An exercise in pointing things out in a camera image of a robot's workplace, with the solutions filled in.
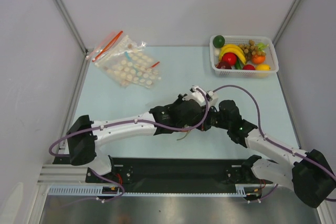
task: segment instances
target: metallic floor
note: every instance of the metallic floor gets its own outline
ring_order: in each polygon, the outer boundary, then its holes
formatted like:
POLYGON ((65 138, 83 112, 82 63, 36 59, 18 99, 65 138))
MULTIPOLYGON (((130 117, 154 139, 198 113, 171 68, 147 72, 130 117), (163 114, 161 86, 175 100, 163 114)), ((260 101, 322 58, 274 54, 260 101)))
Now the metallic floor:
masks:
POLYGON ((40 224, 315 224, 317 211, 278 188, 261 204, 227 197, 121 197, 106 204, 76 196, 48 196, 40 224))

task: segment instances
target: cucumber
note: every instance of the cucumber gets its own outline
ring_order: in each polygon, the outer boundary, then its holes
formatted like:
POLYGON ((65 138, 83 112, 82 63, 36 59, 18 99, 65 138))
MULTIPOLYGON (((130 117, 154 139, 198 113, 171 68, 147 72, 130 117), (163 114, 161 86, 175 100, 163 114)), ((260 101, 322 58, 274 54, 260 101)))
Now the cucumber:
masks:
POLYGON ((236 61, 236 64, 235 64, 235 68, 236 68, 237 70, 241 70, 241 69, 242 69, 238 57, 237 57, 237 61, 236 61))

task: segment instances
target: white table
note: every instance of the white table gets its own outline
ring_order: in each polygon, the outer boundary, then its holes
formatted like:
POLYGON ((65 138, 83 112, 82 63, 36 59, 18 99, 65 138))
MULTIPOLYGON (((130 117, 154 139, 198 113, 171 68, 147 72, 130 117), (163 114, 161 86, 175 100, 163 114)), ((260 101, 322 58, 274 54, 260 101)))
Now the white table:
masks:
MULTIPOLYGON (((75 120, 88 114, 91 120, 114 120, 137 115, 156 105, 172 103, 180 93, 189 93, 196 84, 213 90, 225 84, 241 86, 252 93, 260 106, 261 125, 265 132, 286 144, 298 147, 278 77, 264 79, 217 77, 210 66, 208 47, 149 47, 146 49, 161 63, 162 80, 153 88, 132 84, 120 87, 112 79, 89 66, 78 102, 75 120)), ((244 92, 226 88, 218 92, 219 101, 234 100, 246 120, 257 124, 257 112, 244 92)), ((226 131, 212 128, 207 132, 193 130, 159 136, 139 136, 115 141, 103 147, 112 157, 150 158, 248 158, 258 154, 233 143, 226 131)))

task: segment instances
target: white plastic basket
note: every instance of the white plastic basket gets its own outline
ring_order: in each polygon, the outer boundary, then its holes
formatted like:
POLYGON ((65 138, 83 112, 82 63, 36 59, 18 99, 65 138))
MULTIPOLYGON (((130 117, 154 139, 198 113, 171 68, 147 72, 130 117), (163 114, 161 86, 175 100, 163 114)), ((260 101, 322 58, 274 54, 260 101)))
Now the white plastic basket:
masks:
POLYGON ((270 71, 256 71, 256 70, 236 70, 236 69, 218 69, 215 66, 218 64, 218 57, 214 56, 214 45, 213 39, 216 35, 210 38, 210 61, 211 66, 215 70, 217 76, 229 76, 229 77, 251 77, 251 78, 264 78, 269 76, 271 73, 276 73, 279 70, 279 63, 277 54, 275 53, 275 48, 272 41, 267 37, 262 36, 224 36, 225 44, 248 44, 250 39, 254 40, 256 44, 262 42, 265 45, 269 45, 265 49, 266 60, 264 64, 268 64, 271 67, 270 71))

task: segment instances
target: lemon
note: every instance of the lemon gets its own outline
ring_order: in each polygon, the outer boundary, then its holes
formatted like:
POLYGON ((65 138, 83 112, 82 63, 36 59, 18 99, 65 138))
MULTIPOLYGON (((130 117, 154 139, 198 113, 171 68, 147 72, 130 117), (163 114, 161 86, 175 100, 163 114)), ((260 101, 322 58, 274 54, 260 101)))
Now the lemon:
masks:
POLYGON ((269 70, 271 70, 271 67, 267 64, 259 64, 256 67, 256 70, 258 70, 258 71, 269 71, 269 70))

